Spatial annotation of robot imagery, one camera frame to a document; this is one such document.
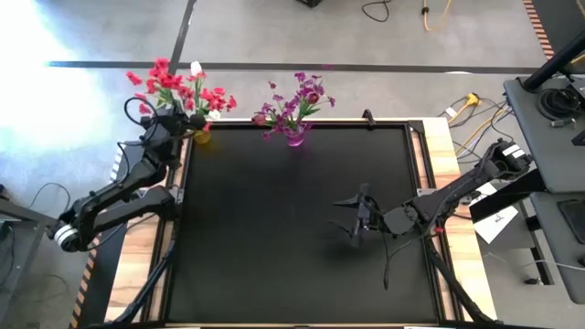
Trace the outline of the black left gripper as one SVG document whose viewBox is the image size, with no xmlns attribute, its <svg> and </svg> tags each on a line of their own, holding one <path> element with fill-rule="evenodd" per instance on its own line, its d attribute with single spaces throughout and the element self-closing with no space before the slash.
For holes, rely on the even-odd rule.
<svg viewBox="0 0 585 329">
<path fill-rule="evenodd" d="M 156 150 L 166 143 L 181 137 L 188 129 L 204 129 L 207 120 L 202 114 L 191 114 L 187 117 L 177 109 L 159 109 L 150 119 L 149 126 L 145 131 L 144 147 L 147 150 Z M 204 132 L 195 130 L 182 136 L 183 139 L 197 138 Z"/>
</svg>

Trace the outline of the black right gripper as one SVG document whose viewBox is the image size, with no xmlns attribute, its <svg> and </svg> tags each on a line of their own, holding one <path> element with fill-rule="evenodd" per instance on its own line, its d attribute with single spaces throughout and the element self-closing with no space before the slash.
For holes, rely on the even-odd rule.
<svg viewBox="0 0 585 329">
<path fill-rule="evenodd" d="M 359 247 L 363 242 L 363 232 L 366 230 L 398 236 L 408 233 L 415 226 L 416 213 L 410 215 L 405 207 L 397 207 L 388 212 L 382 211 L 374 197 L 369 194 L 369 188 L 369 184 L 362 184 L 356 196 L 333 203 L 336 207 L 357 208 L 354 226 L 346 227 L 330 221 L 330 224 L 346 234 L 354 234 L 355 247 Z"/>
</svg>

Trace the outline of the purple glass vase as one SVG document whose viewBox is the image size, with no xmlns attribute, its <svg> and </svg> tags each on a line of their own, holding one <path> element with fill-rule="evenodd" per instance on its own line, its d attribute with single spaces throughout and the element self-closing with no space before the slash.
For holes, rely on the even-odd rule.
<svg viewBox="0 0 585 329">
<path fill-rule="evenodd" d="M 304 141 L 304 135 L 311 129 L 310 123 L 301 123 L 294 128 L 286 128 L 284 135 L 287 139 L 287 144 L 291 147 L 299 146 Z"/>
</svg>

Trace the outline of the black table mat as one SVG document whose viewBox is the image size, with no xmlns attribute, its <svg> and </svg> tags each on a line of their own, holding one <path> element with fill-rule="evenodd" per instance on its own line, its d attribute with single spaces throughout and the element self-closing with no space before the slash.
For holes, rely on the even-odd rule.
<svg viewBox="0 0 585 329">
<path fill-rule="evenodd" d="M 335 201 L 362 184 L 383 210 L 416 193 L 401 123 L 316 125 L 297 147 L 250 126 L 217 126 L 193 148 L 167 317 L 181 324 L 398 324 L 437 317 L 414 235 L 353 226 Z"/>
</svg>

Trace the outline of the black diagonal support strut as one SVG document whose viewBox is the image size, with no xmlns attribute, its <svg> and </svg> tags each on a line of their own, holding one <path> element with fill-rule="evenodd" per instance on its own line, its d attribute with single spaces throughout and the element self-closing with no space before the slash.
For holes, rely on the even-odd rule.
<svg viewBox="0 0 585 329">
<path fill-rule="evenodd" d="M 174 253 L 175 244 L 176 238 L 171 238 L 167 251 L 156 264 L 153 271 L 149 274 L 141 290 L 137 293 L 132 302 L 126 307 L 124 312 L 112 321 L 112 324 L 130 324 L 133 321 L 135 315 L 138 314 L 140 309 L 144 306 L 147 297 L 152 294 L 155 285 L 158 283 L 159 279 L 168 268 L 170 259 Z"/>
<path fill-rule="evenodd" d="M 463 286 L 456 280 L 453 272 L 448 268 L 447 264 L 443 261 L 440 254 L 435 249 L 431 238 L 425 238 L 424 244 L 428 249 L 427 253 L 429 254 L 431 263 L 437 268 L 442 277 L 446 280 L 450 291 L 454 293 L 456 299 L 460 302 L 465 311 L 471 316 L 473 322 L 477 324 L 495 324 L 495 320 L 491 319 L 481 311 L 479 306 L 471 299 Z"/>
</svg>

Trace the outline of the white paper sheet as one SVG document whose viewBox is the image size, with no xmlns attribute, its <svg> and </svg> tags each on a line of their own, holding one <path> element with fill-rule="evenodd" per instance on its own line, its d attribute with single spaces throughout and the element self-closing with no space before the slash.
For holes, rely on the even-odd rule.
<svg viewBox="0 0 585 329">
<path fill-rule="evenodd" d="M 484 198 L 494 194 L 496 188 L 491 183 L 486 183 L 476 189 L 479 196 L 471 200 L 470 206 L 483 200 Z M 490 244 L 503 230 L 504 228 L 514 219 L 518 214 L 518 211 L 512 207 L 506 207 L 493 215 L 483 218 L 481 220 L 474 220 L 473 227 L 475 232 L 488 244 Z"/>
</svg>

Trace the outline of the black desk support beam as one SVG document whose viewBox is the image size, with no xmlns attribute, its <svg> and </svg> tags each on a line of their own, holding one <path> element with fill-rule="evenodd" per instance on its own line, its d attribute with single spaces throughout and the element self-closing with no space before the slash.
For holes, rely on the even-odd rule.
<svg viewBox="0 0 585 329">
<path fill-rule="evenodd" d="M 500 210 L 526 199 L 531 193 L 547 191 L 540 172 L 537 169 L 531 170 L 492 195 L 471 205 L 471 217 L 473 222 L 484 220 Z"/>
</svg>

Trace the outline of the yellow power plug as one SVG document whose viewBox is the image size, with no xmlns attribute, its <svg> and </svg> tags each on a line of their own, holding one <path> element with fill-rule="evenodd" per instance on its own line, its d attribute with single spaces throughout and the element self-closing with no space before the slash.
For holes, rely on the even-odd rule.
<svg viewBox="0 0 585 329">
<path fill-rule="evenodd" d="M 460 110 L 458 110 L 457 112 L 451 114 L 451 119 L 448 121 L 448 123 L 451 123 L 453 121 L 456 120 L 456 118 L 464 111 L 466 110 L 468 107 L 472 107 L 472 106 L 476 106 L 479 105 L 481 103 L 479 96 L 475 93 L 469 93 L 466 96 L 466 103 L 462 106 L 462 108 Z"/>
</svg>

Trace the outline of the black floor mat striped edge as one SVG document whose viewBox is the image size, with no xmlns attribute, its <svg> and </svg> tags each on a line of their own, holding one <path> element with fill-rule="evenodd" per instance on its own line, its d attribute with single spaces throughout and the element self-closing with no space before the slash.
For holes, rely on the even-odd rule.
<svg viewBox="0 0 585 329">
<path fill-rule="evenodd" d="M 546 59 L 585 31 L 585 0 L 521 0 Z"/>
<path fill-rule="evenodd" d="M 144 285 L 151 268 L 159 218 L 135 219 L 100 236 L 82 272 L 68 329 L 113 320 Z"/>
</svg>

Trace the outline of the black monitor pole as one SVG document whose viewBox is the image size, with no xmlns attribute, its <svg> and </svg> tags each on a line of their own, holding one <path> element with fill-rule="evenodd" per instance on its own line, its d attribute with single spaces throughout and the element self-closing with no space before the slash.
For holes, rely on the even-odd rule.
<svg viewBox="0 0 585 329">
<path fill-rule="evenodd" d="M 555 73 L 565 68 L 581 51 L 585 50 L 585 30 L 580 32 L 562 50 L 556 53 L 535 73 L 528 77 L 523 83 L 525 90 L 539 88 L 545 81 Z"/>
</svg>

